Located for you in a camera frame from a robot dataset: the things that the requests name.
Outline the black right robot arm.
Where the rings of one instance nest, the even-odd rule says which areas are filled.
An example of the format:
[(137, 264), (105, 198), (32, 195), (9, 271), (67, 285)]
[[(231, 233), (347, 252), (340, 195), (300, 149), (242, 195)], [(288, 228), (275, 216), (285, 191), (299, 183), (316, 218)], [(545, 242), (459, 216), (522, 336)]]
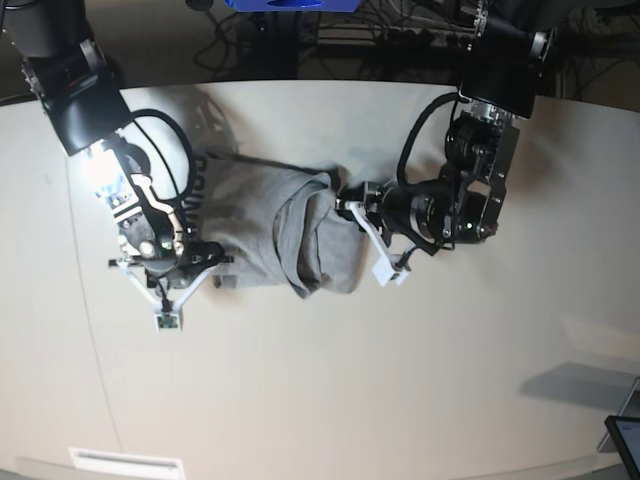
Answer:
[[(111, 211), (122, 255), (110, 267), (142, 268), (143, 292), (167, 300), (170, 289), (194, 286), (226, 261), (222, 245), (197, 238), (188, 223), (196, 161), (184, 130), (162, 111), (128, 107), (84, 2), (4, 1), (1, 30), (20, 53), (29, 90), (65, 154), (85, 156), (92, 190)], [(167, 125), (186, 156), (186, 185), (172, 198), (157, 194), (148, 154), (123, 135), (141, 118)]]

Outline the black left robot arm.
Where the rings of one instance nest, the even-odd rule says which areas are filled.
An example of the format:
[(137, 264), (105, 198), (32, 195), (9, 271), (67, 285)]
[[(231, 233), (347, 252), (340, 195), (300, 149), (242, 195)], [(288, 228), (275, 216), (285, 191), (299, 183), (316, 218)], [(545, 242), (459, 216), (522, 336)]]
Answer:
[[(496, 234), (519, 138), (513, 122), (532, 115), (550, 43), (547, 28), (535, 23), (540, 7), (538, 1), (479, 2), (459, 89), (436, 97), (420, 113), (393, 180), (363, 183), (338, 197), (341, 215), (372, 228), (384, 244), (402, 235), (430, 256)], [(407, 166), (418, 135), (446, 104), (453, 108), (445, 162), (437, 177), (412, 182)]]

